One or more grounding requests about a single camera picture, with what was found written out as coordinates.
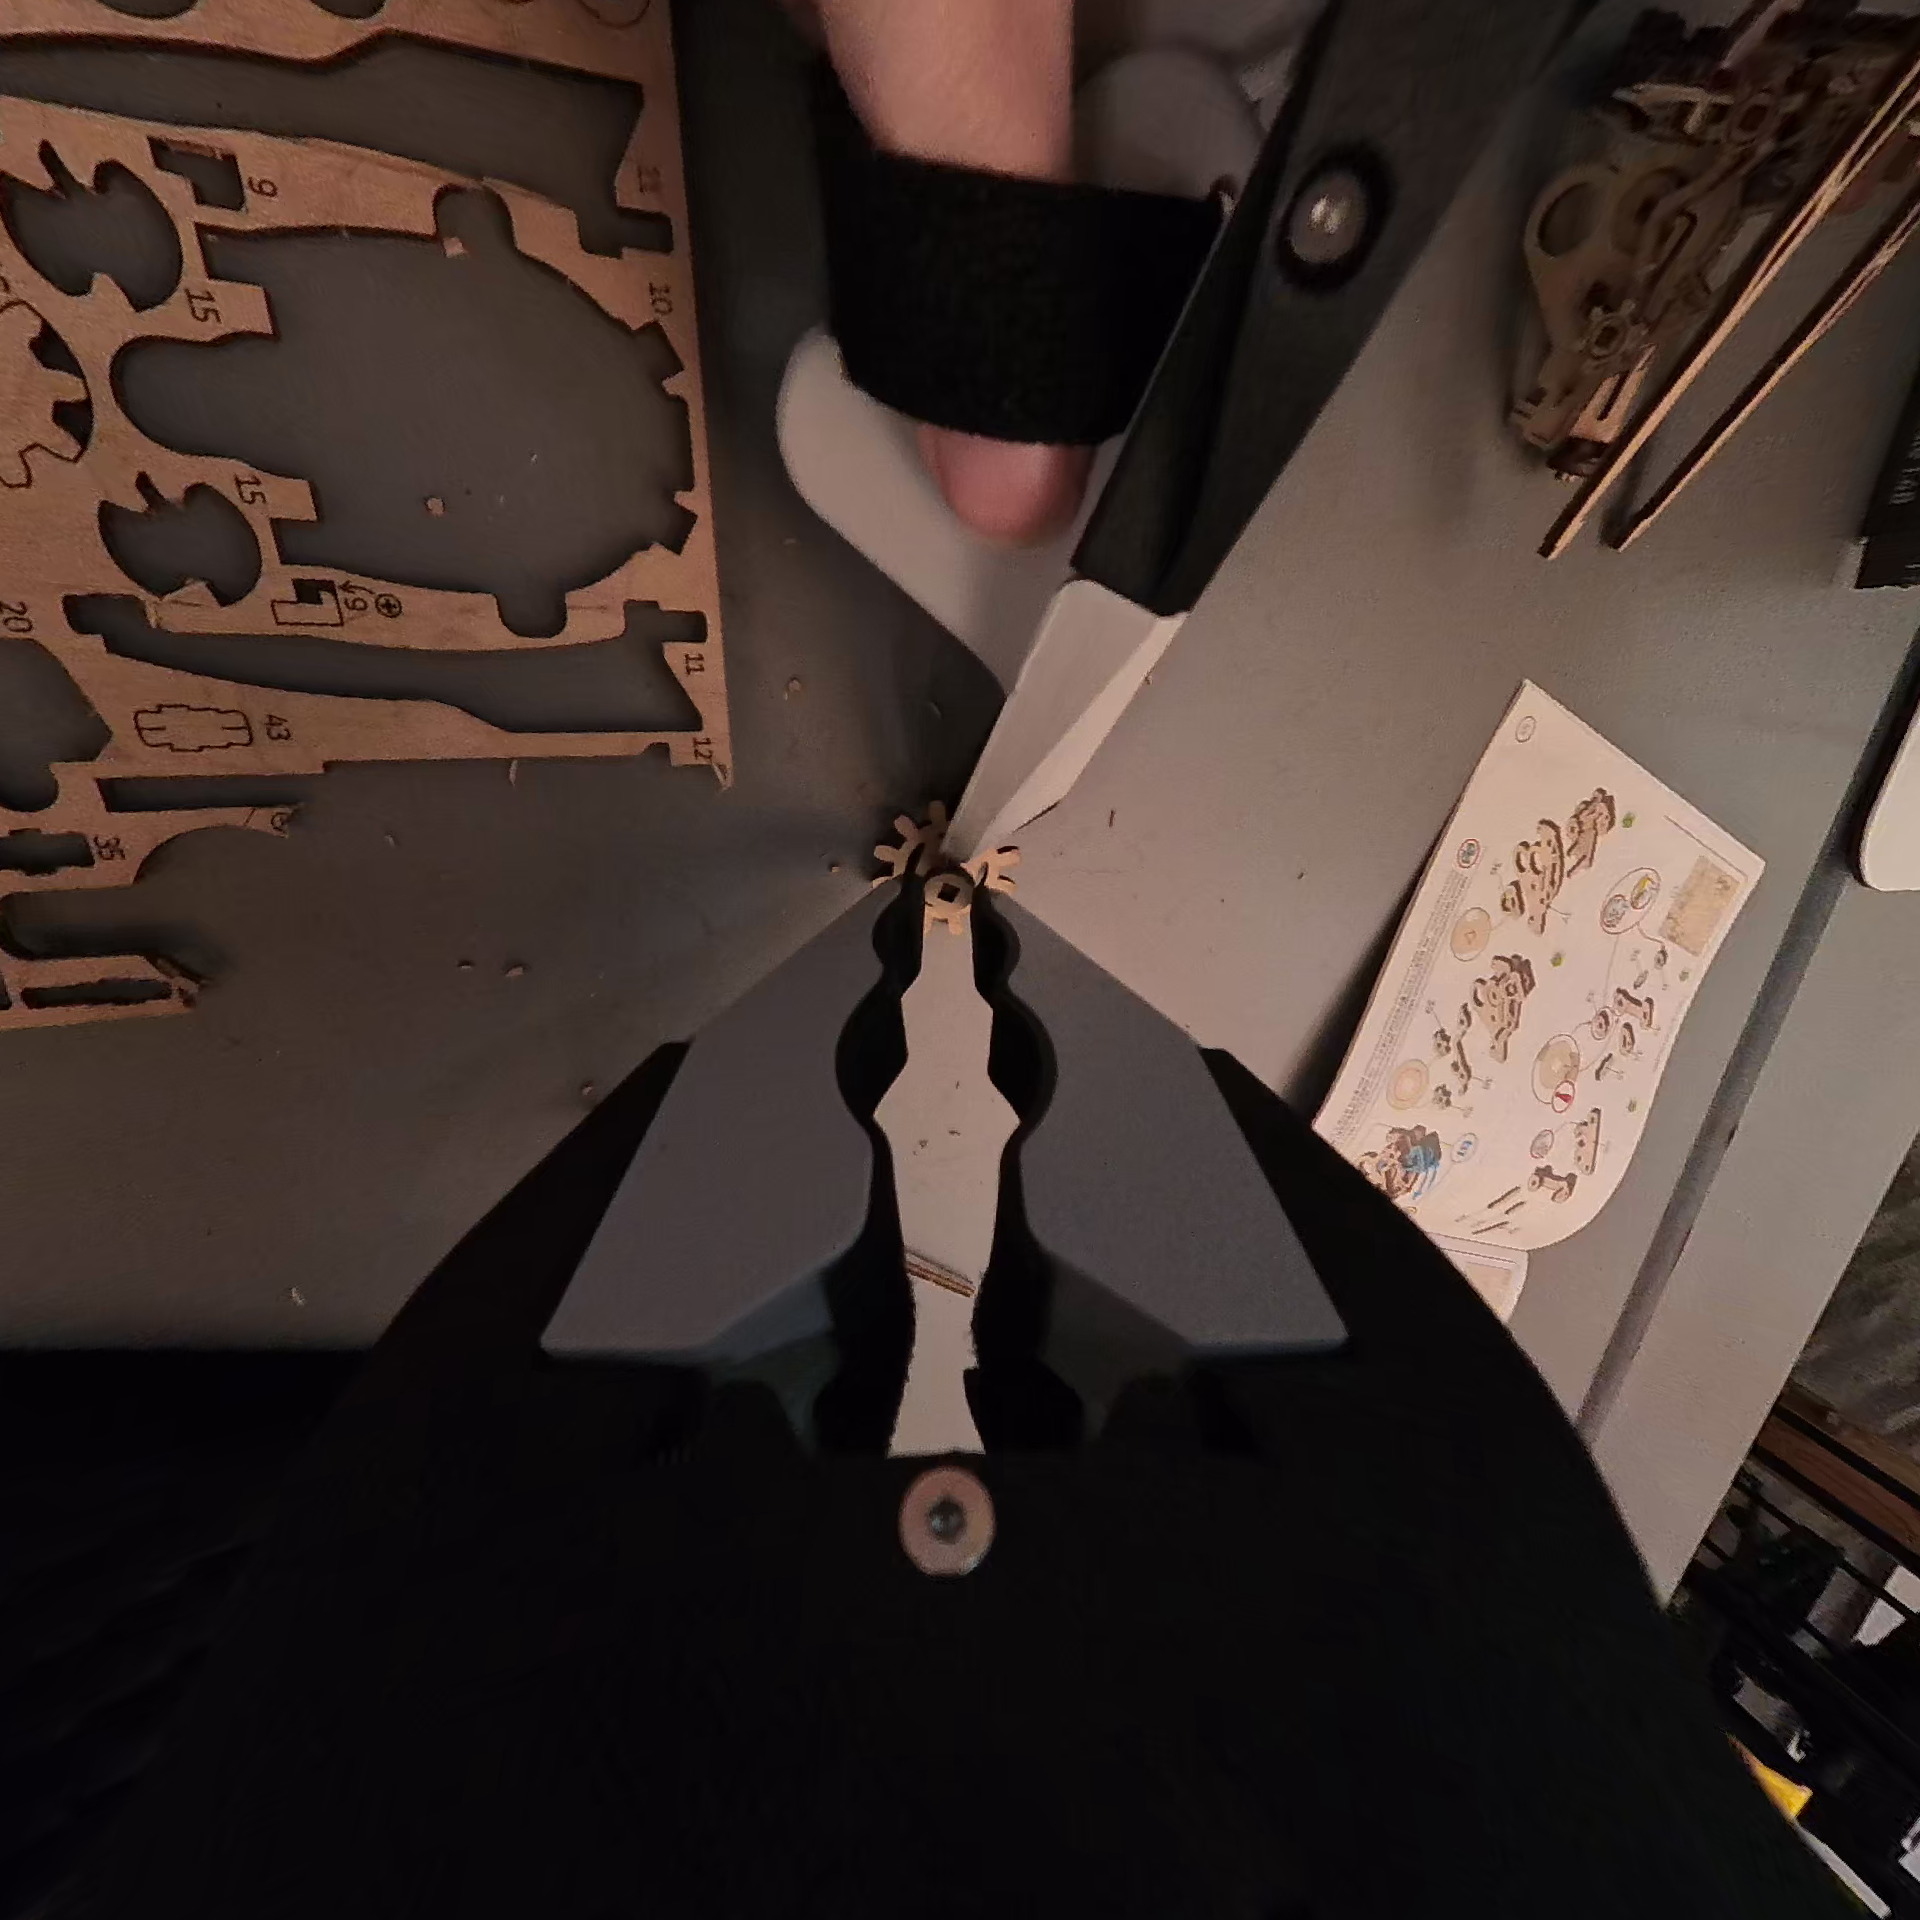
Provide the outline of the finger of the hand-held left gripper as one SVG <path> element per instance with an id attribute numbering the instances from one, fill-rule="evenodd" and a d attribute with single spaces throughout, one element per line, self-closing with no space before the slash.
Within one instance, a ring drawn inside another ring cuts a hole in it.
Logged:
<path id="1" fill-rule="evenodd" d="M 1101 583 L 1070 580 L 1047 604 L 998 711 L 1047 720 L 1075 720 L 1090 709 L 1125 712 L 1183 623 L 1186 612 L 1161 615 Z M 949 840 L 972 845 L 972 777 L 951 815 Z"/>
<path id="2" fill-rule="evenodd" d="M 972 773 L 972 855 L 1009 847 L 1022 826 L 1055 808 L 1115 732 L 1123 709 L 1075 720 L 1003 709 Z"/>

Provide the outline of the partly built wooden model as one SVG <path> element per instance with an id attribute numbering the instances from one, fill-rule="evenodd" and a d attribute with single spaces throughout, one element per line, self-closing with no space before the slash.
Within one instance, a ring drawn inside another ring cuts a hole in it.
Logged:
<path id="1" fill-rule="evenodd" d="M 1890 194 L 1833 284 L 1605 545 L 1638 541 L 1915 245 L 1915 118 L 1915 5 L 1635 16 L 1583 103 L 1577 160 L 1522 228 L 1541 361 L 1508 422 L 1572 487 L 1543 560 L 1601 516 L 1823 228 Z"/>

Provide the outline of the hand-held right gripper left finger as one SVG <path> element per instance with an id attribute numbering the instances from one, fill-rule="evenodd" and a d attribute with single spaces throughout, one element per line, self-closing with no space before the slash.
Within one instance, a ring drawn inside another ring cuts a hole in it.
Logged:
<path id="1" fill-rule="evenodd" d="M 545 1329 L 558 1359 L 770 1384 L 823 1450 L 897 1433 L 917 1309 L 878 1109 L 922 889 L 882 885 L 686 1047 Z"/>

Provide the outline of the person's left hand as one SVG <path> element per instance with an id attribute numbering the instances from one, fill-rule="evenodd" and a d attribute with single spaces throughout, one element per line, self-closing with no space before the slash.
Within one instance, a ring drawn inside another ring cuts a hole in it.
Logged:
<path id="1" fill-rule="evenodd" d="M 1073 1 L 783 1 L 874 143 L 957 169 L 1068 182 Z M 917 425 L 947 506 L 994 544 L 1045 544 L 1081 509 L 1092 448 Z"/>

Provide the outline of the open instruction booklet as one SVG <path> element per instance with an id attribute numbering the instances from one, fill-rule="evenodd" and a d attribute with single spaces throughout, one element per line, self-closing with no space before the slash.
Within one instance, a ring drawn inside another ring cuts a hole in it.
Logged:
<path id="1" fill-rule="evenodd" d="M 1439 831 L 1315 1132 L 1500 1319 L 1643 1138 L 1765 862 L 1531 681 Z"/>

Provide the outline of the laser-cut plywood parts sheet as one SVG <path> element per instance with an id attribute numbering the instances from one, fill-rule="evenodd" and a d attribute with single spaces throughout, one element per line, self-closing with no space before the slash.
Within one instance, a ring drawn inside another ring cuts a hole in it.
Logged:
<path id="1" fill-rule="evenodd" d="M 111 5 L 4 5 L 4 46 L 107 41 L 194 54 L 337 64 L 382 41 L 418 41 L 637 88 L 612 173 L 623 213 L 667 221 L 669 252 L 590 252 L 579 216 L 500 178 L 363 143 L 153 118 L 4 95 L 4 185 L 55 194 L 125 175 L 150 192 L 181 268 L 139 305 L 106 269 L 78 293 L 4 230 L 4 650 L 41 649 L 102 720 L 91 758 L 52 766 L 51 806 L 4 806 L 4 905 L 137 880 L 191 831 L 281 836 L 286 805 L 118 808 L 114 782 L 300 778 L 356 761 L 620 758 L 660 751 L 731 783 L 729 685 L 713 536 L 711 448 L 698 284 L 691 265 L 681 84 L 669 5 L 188 5 L 133 16 Z M 114 385 L 137 344 L 227 344 L 276 334 L 268 295 L 220 277 L 211 236 L 370 236 L 462 245 L 442 232 L 450 194 L 495 194 L 510 240 L 605 319 L 665 350 L 662 392 L 687 415 L 691 514 L 681 544 L 630 551 L 563 593 L 555 634 L 510 631 L 495 599 L 286 557 L 281 528 L 314 522 L 306 479 L 229 454 L 185 453 L 139 428 Z M 79 600 L 121 597 L 163 638 L 339 639 L 410 658 L 539 655 L 615 639 L 628 615 L 698 615 L 705 633 L 662 646 L 687 694 L 683 727 L 515 734 L 450 703 L 262 687 L 116 653 L 82 631 Z"/>

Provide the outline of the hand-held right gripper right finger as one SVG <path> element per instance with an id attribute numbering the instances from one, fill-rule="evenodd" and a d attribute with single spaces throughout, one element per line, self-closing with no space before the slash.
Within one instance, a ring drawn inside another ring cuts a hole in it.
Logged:
<path id="1" fill-rule="evenodd" d="M 1019 905 L 977 922 L 1014 1111 L 977 1294 L 977 1433 L 1075 1450 L 1141 1384 L 1348 1329 L 1205 1050 Z"/>

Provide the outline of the wooden gear with axle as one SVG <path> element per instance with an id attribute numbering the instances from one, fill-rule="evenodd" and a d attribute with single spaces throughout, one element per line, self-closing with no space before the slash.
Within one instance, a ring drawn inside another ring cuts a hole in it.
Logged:
<path id="1" fill-rule="evenodd" d="M 917 880 L 923 900 L 923 928 L 943 928 L 951 937 L 969 932 L 980 895 L 1018 890 L 1019 847 L 989 847 L 977 855 L 949 850 L 951 814 L 939 800 L 922 815 L 898 814 L 892 833 L 874 847 L 878 862 L 871 887 Z"/>

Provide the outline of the black model kit box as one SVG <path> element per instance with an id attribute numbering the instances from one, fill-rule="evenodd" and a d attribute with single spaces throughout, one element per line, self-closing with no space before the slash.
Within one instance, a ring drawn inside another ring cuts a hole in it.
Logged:
<path id="1" fill-rule="evenodd" d="M 1917 588 L 1917 389 L 1911 389 L 1867 498 L 1854 588 Z"/>

